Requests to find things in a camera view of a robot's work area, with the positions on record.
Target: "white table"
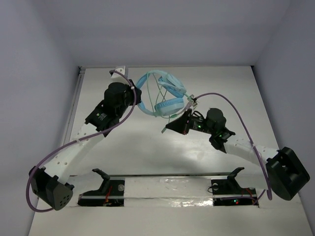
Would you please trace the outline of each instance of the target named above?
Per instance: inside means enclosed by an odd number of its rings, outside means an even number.
[[[129,78],[135,82],[148,70],[130,68]],[[243,116],[254,142],[271,148],[277,143],[250,67],[166,67],[187,87],[189,94],[215,91],[226,95]],[[109,68],[86,69],[72,134],[82,126],[85,117],[103,98],[110,80]],[[155,87],[150,80],[150,87]],[[147,108],[146,87],[143,100]],[[227,127],[246,136],[233,109],[220,97],[200,99],[198,109],[206,114],[210,107],[223,111]],[[260,174],[254,164],[216,151],[206,134],[191,131],[183,136],[172,131],[161,134],[167,120],[149,117],[135,109],[131,117],[113,130],[78,166],[76,174],[100,168],[109,175],[175,174],[231,172],[245,167],[243,174]],[[47,207],[42,201],[39,208]],[[277,235],[311,236],[300,199],[286,202],[274,194],[255,206],[237,207],[66,207],[49,213],[36,213],[31,236],[112,234],[163,235]]]

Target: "ear cushion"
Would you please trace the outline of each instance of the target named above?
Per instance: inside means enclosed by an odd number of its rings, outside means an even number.
[[[159,77],[159,82],[163,82],[162,77]],[[176,91],[174,88],[169,87],[167,85],[162,85],[168,92],[170,92],[175,97],[184,97],[184,94],[182,92]]]
[[[173,98],[164,102],[157,103],[154,109],[161,116],[170,116],[184,108],[184,100],[181,97]]]

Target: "light blue headphones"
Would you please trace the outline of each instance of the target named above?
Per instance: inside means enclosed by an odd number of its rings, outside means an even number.
[[[147,81],[150,75],[153,74],[159,74],[160,77],[157,80],[157,83],[164,87],[168,92],[170,92],[172,95],[174,95],[176,98],[166,100],[160,103],[157,103],[154,106],[153,112],[146,109],[143,101],[141,101],[138,104],[138,107],[141,111],[143,111],[145,114],[155,117],[164,117],[164,116],[170,116],[178,111],[180,111],[182,108],[184,108],[184,100],[183,97],[186,95],[186,88],[183,85],[181,81],[176,79],[173,75],[162,71],[162,70],[151,70],[148,71],[144,76],[142,76],[139,81],[136,84],[137,88],[141,88],[144,83]]]

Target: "headphones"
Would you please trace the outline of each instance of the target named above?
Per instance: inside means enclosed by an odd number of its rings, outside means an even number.
[[[154,106],[153,112],[146,109],[143,101],[141,101],[138,104],[139,109],[144,112],[147,115],[155,116],[155,117],[164,117],[164,116],[170,116],[178,111],[180,111],[182,108],[184,108],[184,100],[183,97],[186,95],[186,88],[183,85],[181,81],[176,79],[173,75],[162,71],[162,70],[151,70],[148,71],[144,76],[142,76],[137,84],[136,87],[140,89],[144,83],[147,81],[150,75],[153,74],[159,74],[160,77],[157,80],[157,83],[161,85],[163,88],[165,88],[168,92],[170,92],[175,98],[172,98],[170,100],[166,100],[160,103],[157,103]]]

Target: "purple cable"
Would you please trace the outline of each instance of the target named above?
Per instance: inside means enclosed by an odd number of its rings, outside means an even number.
[[[260,198],[262,197],[262,195],[264,195],[264,193],[265,193],[265,189],[261,192],[261,194],[259,195],[259,197],[257,198],[257,199],[255,199],[255,198],[253,198],[253,197],[247,197],[247,196],[241,196],[241,197],[228,197],[228,198],[221,198],[221,199],[223,199],[223,200],[229,200],[229,199],[240,199],[240,198],[248,198],[248,199],[252,199],[252,200],[254,200],[255,202],[252,204],[252,205],[255,205],[257,202],[258,202],[258,200],[260,200]]]
[[[254,150],[254,152],[255,152],[257,158],[258,158],[258,161],[259,161],[261,170],[262,170],[262,172],[263,172],[263,174],[264,174],[264,177],[265,177],[265,180],[266,180],[266,183],[267,183],[267,186],[268,186],[268,190],[267,190],[268,199],[269,199],[269,200],[272,200],[272,192],[271,192],[270,182],[269,182],[269,179],[268,179],[268,175],[267,175],[267,173],[266,173],[266,170],[265,170],[265,168],[264,168],[264,164],[262,163],[261,157],[260,157],[260,155],[259,155],[259,152],[258,152],[256,146],[253,145],[254,142],[253,142],[253,140],[252,140],[252,137],[251,137],[251,135],[250,135],[250,133],[249,133],[249,131],[248,131],[246,125],[244,124],[244,121],[243,121],[243,119],[242,119],[240,113],[238,112],[238,110],[236,109],[236,107],[233,105],[233,103],[232,103],[227,97],[225,97],[225,96],[223,96],[222,94],[217,93],[217,92],[204,93],[204,94],[202,94],[202,95],[197,96],[195,99],[199,99],[199,98],[201,98],[201,97],[203,97],[203,96],[206,96],[206,95],[217,95],[217,96],[220,96],[220,97],[224,98],[224,99],[233,107],[233,109],[235,110],[235,112],[236,112],[238,118],[240,119],[240,122],[242,123],[242,125],[243,125],[243,127],[244,127],[244,129],[245,129],[245,132],[247,133],[247,136],[248,136],[248,138],[249,138],[249,140],[250,140],[250,143],[251,143],[251,145],[252,145],[252,148],[253,148],[253,150]]]
[[[133,84],[132,84],[132,83],[129,81],[129,79],[128,79],[125,75],[123,75],[122,73],[120,73],[120,72],[118,72],[118,71],[116,71],[116,70],[111,70],[109,73],[116,73],[116,74],[119,74],[119,75],[122,76],[125,80],[127,80],[128,84],[129,84],[131,87],[133,87]],[[106,130],[104,130],[104,131],[101,131],[101,132],[98,132],[98,133],[95,133],[95,134],[91,134],[91,135],[82,137],[82,138],[80,138],[79,140],[80,140],[80,141],[83,141],[83,140],[86,140],[86,139],[95,137],[95,136],[97,136],[97,135],[101,135],[101,134],[108,133],[108,132],[110,132],[111,130],[115,129],[117,126],[119,126],[119,125],[121,125],[122,123],[124,123],[125,120],[128,119],[128,117],[131,115],[133,109],[134,109],[135,106],[136,106],[136,100],[137,100],[136,97],[137,97],[137,95],[136,95],[136,92],[135,92],[134,89],[133,89],[132,91],[133,91],[133,105],[132,105],[131,110],[129,111],[129,113],[125,116],[125,118],[122,119],[122,121],[120,121],[120,122],[117,123],[116,125],[114,125],[114,126],[108,128],[108,129],[106,129]],[[51,152],[50,154],[48,154],[44,159],[42,159],[42,160],[33,168],[32,172],[30,173],[28,182],[27,182],[27,184],[26,184],[26,201],[27,201],[29,207],[30,207],[33,211],[35,211],[35,212],[48,212],[48,211],[51,211],[51,210],[52,210],[52,208],[40,210],[40,209],[35,208],[35,207],[32,205],[32,203],[31,203],[31,200],[30,200],[30,186],[31,186],[31,180],[32,180],[32,178],[33,178],[33,176],[34,176],[36,170],[37,170],[45,161],[47,161],[50,157],[52,157],[53,155],[55,155],[57,152],[61,151],[61,150],[64,149],[64,148],[67,148],[68,146],[71,146],[71,145],[75,144],[76,142],[77,142],[77,141],[74,140],[74,141],[72,141],[72,142],[70,142],[70,143],[67,143],[67,144],[65,144],[65,145],[63,145],[63,146],[57,148],[56,150],[54,150],[53,152]]]

